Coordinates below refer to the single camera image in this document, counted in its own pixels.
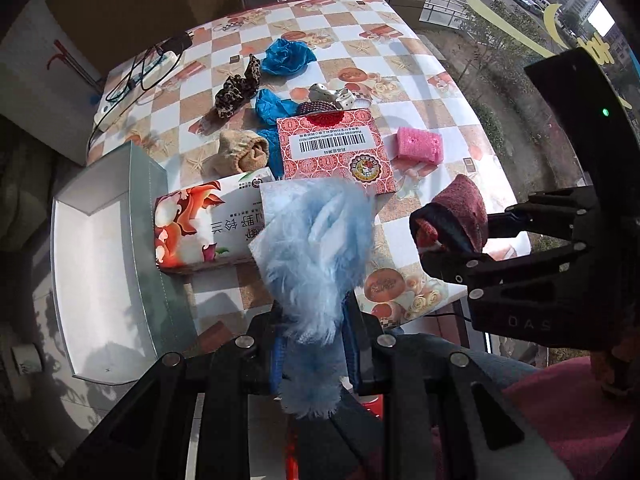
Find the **barcode label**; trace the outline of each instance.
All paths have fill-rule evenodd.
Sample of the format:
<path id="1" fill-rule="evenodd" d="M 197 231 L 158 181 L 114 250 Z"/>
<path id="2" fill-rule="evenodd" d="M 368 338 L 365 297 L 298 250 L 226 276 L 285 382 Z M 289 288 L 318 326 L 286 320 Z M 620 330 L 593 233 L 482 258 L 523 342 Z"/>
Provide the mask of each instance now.
<path id="1" fill-rule="evenodd" d="M 300 140 L 300 152 L 306 153 L 314 152 L 315 150 L 355 146 L 356 144 L 364 144 L 365 142 L 363 134 L 341 135 L 327 137 L 325 139 Z"/>
<path id="2" fill-rule="evenodd" d="M 376 147 L 368 126 L 348 126 L 289 136 L 291 158 L 301 160 L 332 153 L 357 152 Z"/>

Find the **black cable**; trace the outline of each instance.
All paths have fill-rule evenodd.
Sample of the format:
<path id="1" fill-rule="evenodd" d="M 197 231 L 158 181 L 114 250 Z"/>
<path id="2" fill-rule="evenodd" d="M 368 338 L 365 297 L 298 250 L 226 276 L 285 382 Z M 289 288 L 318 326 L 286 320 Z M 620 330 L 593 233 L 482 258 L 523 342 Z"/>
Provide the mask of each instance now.
<path id="1" fill-rule="evenodd" d="M 142 68 L 140 69 L 140 88 L 142 89 L 143 92 L 146 92 L 147 90 L 151 90 L 154 86 L 156 86 L 159 81 L 156 81 L 155 83 L 153 83 L 149 88 L 145 88 L 145 86 L 142 84 L 142 82 L 144 81 L 145 78 L 145 59 L 147 58 L 147 56 L 149 55 L 149 53 L 151 52 L 152 49 L 155 49 L 156 52 L 158 53 L 158 63 L 156 63 L 157 66 L 161 61 L 162 61 L 162 56 L 164 56 L 164 52 L 161 54 L 161 50 L 158 49 L 157 45 L 154 45 L 153 47 L 151 47 L 150 49 L 148 49 L 147 54 L 145 55 L 145 57 L 142 58 Z M 171 70 L 173 70 L 177 65 L 177 61 L 174 64 L 174 66 L 171 68 Z"/>
<path id="2" fill-rule="evenodd" d="M 149 51 L 147 50 L 145 52 L 145 57 L 148 56 Z M 129 86 L 129 82 L 131 81 L 131 77 L 133 76 L 133 71 L 135 70 L 135 68 L 144 61 L 144 58 L 140 61 L 138 61 L 138 54 L 136 54 L 133 57 L 133 63 L 131 64 L 131 68 L 129 69 L 129 73 L 127 73 L 126 76 L 124 76 L 116 86 L 113 87 L 113 89 L 111 89 L 111 91 L 106 95 L 106 97 L 104 98 L 105 101 L 107 101 L 108 103 L 118 103 L 121 99 L 120 98 L 124 98 L 125 96 L 122 95 L 122 93 L 125 91 L 125 88 L 127 88 Z M 117 90 L 121 88 L 122 90 L 120 90 L 120 94 L 118 94 L 117 96 L 113 96 L 113 93 Z"/>
<path id="3" fill-rule="evenodd" d="M 146 57 L 146 56 L 148 56 L 149 51 L 150 51 L 150 49 L 147 49 L 147 52 L 145 53 L 145 57 Z M 120 117 L 122 117 L 122 114 L 123 114 L 124 112 L 126 112 L 129 108 L 131 108 L 131 106 L 132 106 L 133 104 L 135 104 L 136 102 L 138 102 L 138 100 L 139 100 L 139 99 L 140 99 L 140 98 L 141 98 L 141 97 L 142 97 L 146 92 L 148 92 L 149 90 L 151 90 L 151 89 L 155 88 L 158 84 L 160 84 L 160 82 L 162 82 L 162 80 L 164 80 L 164 78 L 165 78 L 165 77 L 167 77 L 171 72 L 173 72 L 173 71 L 174 71 L 174 68 L 178 66 L 178 63 L 180 63 L 180 59 L 182 58 L 182 54 L 183 54 L 183 52 L 181 52 L 181 53 L 180 53 L 180 56 L 178 56 L 178 59 L 176 59 L 176 60 L 175 60 L 174 65 L 171 67 L 171 69 L 170 69 L 166 74 L 164 74 L 160 79 L 158 79 L 158 81 L 156 81 L 155 83 L 153 83 L 149 88 L 143 89 L 142 94 L 140 94 L 136 99 L 134 99 L 132 102 L 130 102 L 130 104 L 129 104 L 129 105 L 127 105 L 127 107 L 126 107 L 126 108 L 124 108 L 124 110 L 120 112 L 120 115 L 118 116 L 118 119 L 119 119 Z M 142 76 L 140 77 L 140 88 L 142 88 Z M 120 101 L 122 101 L 125 97 L 126 97 L 126 95 L 124 95 L 123 97 L 121 97 L 121 98 L 120 98 L 120 100 L 119 100 L 119 101 L 117 101 L 117 102 L 113 105 L 113 107 L 111 107 L 111 110 L 113 110 L 113 109 L 116 107 L 116 105 L 117 105 Z M 105 114 L 102 116 L 102 118 L 100 119 L 100 121 L 98 121 L 98 124 L 96 124 L 96 125 L 95 125 L 94 130 L 91 132 L 91 136 L 89 137 L 89 141 L 87 142 L 87 147 L 86 147 L 87 155 L 89 154 L 89 151 L 91 150 L 91 142 L 92 142 L 92 140 L 94 140 L 95 133 L 98 131 L 98 128 L 100 127 L 100 124 L 102 124 L 102 121 L 104 120 L 104 118 L 105 118 L 107 115 L 109 115 L 109 113 L 111 112 L 111 110 L 109 110 L 107 113 L 105 113 Z"/>
<path id="4" fill-rule="evenodd" d="M 441 316 L 458 316 L 464 319 L 465 321 L 468 321 L 469 323 L 472 322 L 468 317 L 465 317 L 462 314 L 458 314 L 456 312 L 444 312 L 442 314 L 425 314 L 424 315 L 424 317 L 441 317 Z"/>

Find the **power strip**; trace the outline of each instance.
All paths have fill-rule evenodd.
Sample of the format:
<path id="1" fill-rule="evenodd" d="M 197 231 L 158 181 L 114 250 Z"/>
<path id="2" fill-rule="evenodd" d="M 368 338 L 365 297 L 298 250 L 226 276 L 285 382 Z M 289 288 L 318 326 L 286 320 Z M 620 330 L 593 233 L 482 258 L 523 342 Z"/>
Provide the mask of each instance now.
<path id="1" fill-rule="evenodd" d="M 130 89 L 125 88 L 122 91 L 124 97 L 119 96 L 117 102 L 112 103 L 107 101 L 105 94 L 100 100 L 97 113 L 94 115 L 94 129 L 97 127 L 102 132 L 108 130 L 109 127 L 118 120 L 121 113 L 145 92 L 140 86 L 140 79 L 143 79 L 146 86 L 149 87 L 165 77 L 177 61 L 178 57 L 174 52 L 165 52 L 155 64 L 150 65 L 148 70 L 145 68 L 145 73 L 142 77 L 140 72 L 131 76 L 131 81 L 133 81 L 134 86 Z"/>

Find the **light blue fluffy duster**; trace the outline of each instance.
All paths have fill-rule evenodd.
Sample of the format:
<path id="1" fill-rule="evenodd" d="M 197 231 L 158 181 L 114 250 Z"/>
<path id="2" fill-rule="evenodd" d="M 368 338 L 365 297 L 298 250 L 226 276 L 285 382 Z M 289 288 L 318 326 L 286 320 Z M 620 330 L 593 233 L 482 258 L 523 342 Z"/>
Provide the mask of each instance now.
<path id="1" fill-rule="evenodd" d="M 326 418 L 346 375 L 342 300 L 364 280 L 372 200 L 343 178 L 266 182 L 260 193 L 266 227 L 250 248 L 287 319 L 282 405 L 297 416 Z"/>

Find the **blue plastic bag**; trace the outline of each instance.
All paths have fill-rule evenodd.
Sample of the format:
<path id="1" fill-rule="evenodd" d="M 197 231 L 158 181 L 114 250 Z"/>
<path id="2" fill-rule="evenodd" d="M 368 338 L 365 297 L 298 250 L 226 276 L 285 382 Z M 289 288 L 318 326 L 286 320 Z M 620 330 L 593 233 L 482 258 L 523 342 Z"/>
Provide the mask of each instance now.
<path id="1" fill-rule="evenodd" d="M 280 99 L 267 88 L 261 88 L 255 97 L 255 113 L 264 124 L 276 125 L 276 119 L 291 117 L 296 113 L 298 103 L 291 99 Z"/>
<path id="2" fill-rule="evenodd" d="M 271 170 L 273 177 L 280 179 L 284 176 L 284 163 L 280 152 L 280 137 L 275 126 L 269 126 L 263 130 L 258 130 L 258 135 L 267 139 L 269 143 L 269 160 L 267 166 Z"/>
<path id="3" fill-rule="evenodd" d="M 301 41 L 289 41 L 278 38 L 267 49 L 262 60 L 262 71 L 273 75 L 292 75 L 301 70 L 316 56 Z"/>

